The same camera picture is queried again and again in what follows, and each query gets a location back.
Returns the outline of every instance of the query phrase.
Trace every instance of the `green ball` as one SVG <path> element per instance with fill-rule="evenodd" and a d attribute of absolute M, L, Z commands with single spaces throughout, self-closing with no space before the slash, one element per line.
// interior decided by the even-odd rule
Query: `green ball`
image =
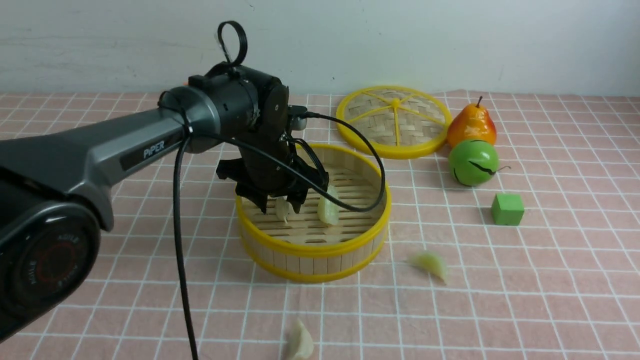
<path fill-rule="evenodd" d="M 484 140 L 465 140 L 449 153 L 451 176 L 465 186 L 477 186 L 491 180 L 498 166 L 498 152 Z"/>

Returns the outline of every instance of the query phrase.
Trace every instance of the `white wall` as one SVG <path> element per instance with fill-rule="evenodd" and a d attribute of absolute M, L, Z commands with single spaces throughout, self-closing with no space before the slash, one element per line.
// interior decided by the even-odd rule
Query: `white wall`
<path fill-rule="evenodd" d="M 0 0 L 0 91 L 176 85 L 223 59 L 214 33 L 234 19 L 248 33 L 245 65 L 294 93 L 397 84 L 640 95 L 640 0 L 391 3 Z"/>

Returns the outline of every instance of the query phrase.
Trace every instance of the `green cube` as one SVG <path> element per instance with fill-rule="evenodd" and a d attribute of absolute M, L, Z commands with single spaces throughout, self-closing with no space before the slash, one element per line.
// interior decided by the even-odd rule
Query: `green cube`
<path fill-rule="evenodd" d="M 491 205 L 491 215 L 496 225 L 518 226 L 524 216 L 524 204 L 517 194 L 495 194 Z"/>

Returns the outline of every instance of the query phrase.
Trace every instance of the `toy fruit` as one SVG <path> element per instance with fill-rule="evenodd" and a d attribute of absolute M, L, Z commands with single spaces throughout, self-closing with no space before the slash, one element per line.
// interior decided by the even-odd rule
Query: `toy fruit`
<path fill-rule="evenodd" d="M 497 132 L 489 111 L 478 99 L 476 104 L 469 104 L 456 116 L 447 130 L 447 142 L 453 148 L 461 141 L 469 139 L 484 140 L 495 145 Z"/>
<path fill-rule="evenodd" d="M 449 153 L 451 176 L 462 185 L 476 186 L 489 181 L 498 169 L 500 159 L 492 144 L 480 140 L 464 140 Z"/>

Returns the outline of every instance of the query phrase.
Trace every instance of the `bamboo steamer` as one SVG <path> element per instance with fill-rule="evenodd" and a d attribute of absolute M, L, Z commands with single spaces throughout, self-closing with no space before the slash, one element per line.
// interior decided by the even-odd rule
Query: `bamboo steamer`
<path fill-rule="evenodd" d="M 361 154 L 344 147 L 312 144 L 329 173 L 339 199 L 353 206 L 371 204 L 380 189 L 380 170 Z M 308 156 L 300 156 L 311 164 Z M 267 212 L 236 197 L 240 238 L 246 253 L 262 268 L 297 282 L 326 282 L 347 277 L 369 264 L 380 252 L 388 234 L 391 192 L 372 211 L 340 209 L 337 225 L 324 225 L 317 215 L 320 195 L 309 190 L 299 214 L 290 212 L 287 223 L 275 215 L 275 199 Z"/>
<path fill-rule="evenodd" d="M 350 123 L 372 143 L 383 158 L 406 160 L 427 156 L 447 140 L 452 117 L 435 97 L 401 86 L 373 86 L 347 95 L 336 117 Z M 348 144 L 371 154 L 351 130 L 338 125 Z"/>

